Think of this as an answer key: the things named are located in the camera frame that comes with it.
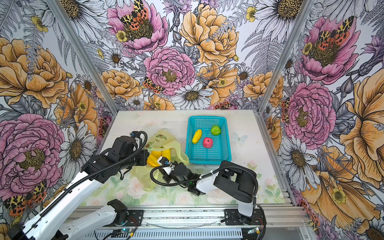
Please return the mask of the yellow banana toy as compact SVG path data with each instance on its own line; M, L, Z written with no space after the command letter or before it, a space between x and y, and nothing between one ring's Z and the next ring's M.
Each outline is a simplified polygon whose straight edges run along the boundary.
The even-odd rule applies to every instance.
M162 158L162 152L152 151L147 159L147 164L151 167L158 167L161 164L159 163L159 159Z

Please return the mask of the yellow-green plastic bag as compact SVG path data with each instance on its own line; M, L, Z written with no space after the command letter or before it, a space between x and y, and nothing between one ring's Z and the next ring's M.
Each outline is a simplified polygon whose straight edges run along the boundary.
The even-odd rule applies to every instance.
M161 165L162 158L167 158L171 162L189 164L189 158L182 150L181 143L167 130L157 131L148 139L144 149L150 153L147 165L134 166L131 177L137 178L146 192L153 190L156 185L150 178L150 171Z

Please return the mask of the yellow corn toy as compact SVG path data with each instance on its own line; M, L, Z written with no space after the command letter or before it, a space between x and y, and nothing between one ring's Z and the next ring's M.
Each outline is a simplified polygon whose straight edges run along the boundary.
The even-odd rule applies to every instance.
M201 129L196 130L196 132L192 138L192 143L197 144L199 142L199 140L201 139L202 134L203 134L203 131Z

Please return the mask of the pink red fruit toy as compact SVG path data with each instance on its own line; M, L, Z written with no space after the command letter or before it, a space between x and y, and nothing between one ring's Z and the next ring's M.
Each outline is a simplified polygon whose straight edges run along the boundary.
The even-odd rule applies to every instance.
M211 138L204 138L203 147L206 149L211 149L214 141Z

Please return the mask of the green fruit toy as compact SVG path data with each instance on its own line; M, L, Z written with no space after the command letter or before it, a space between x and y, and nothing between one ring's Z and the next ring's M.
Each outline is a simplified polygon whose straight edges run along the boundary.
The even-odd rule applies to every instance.
M213 136L218 136L218 135L220 135L220 134L221 134L221 128L220 128L218 125L213 125L213 126L211 127L211 134L212 134Z

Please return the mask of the yellow lemon toy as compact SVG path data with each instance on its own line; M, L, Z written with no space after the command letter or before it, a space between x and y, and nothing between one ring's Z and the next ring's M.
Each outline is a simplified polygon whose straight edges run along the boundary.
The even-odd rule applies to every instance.
M171 159L172 159L171 158L171 150L167 149L167 150L162 151L161 156L166 158L168 161L171 161Z

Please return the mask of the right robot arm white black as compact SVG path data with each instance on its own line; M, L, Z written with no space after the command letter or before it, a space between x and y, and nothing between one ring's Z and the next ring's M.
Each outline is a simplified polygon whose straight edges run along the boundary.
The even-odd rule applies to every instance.
M226 214L230 223L251 225L255 220L254 210L257 206L259 184L254 171L229 161L222 161L218 169L206 175L199 175L183 163L166 163L169 166L161 170L161 173L167 184L179 183L195 196L220 190L238 202L238 209L234 213Z

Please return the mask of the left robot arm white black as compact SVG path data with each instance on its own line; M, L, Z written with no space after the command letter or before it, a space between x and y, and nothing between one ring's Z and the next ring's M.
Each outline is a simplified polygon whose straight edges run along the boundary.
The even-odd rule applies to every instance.
M91 157L74 180L31 220L12 226L7 235L11 240L69 240L75 234L87 234L110 224L123 226L129 220L127 207L113 200L88 215L74 226L64 227L77 207L110 177L121 170L129 172L134 166L145 166L149 152L144 149L148 135L133 131L129 136L115 139L112 148Z

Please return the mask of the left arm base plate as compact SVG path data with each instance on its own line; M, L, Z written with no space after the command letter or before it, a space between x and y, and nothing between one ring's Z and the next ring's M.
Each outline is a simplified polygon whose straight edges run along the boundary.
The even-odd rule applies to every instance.
M123 227L140 227L144 218L143 210L127 210L123 212Z

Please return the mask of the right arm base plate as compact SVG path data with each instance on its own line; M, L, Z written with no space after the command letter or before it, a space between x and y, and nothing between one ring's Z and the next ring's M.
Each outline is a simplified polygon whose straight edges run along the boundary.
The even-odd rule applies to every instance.
M224 219L226 226L261 226L266 224L265 215L261 209L254 209L251 217L243 216L237 209L225 209Z

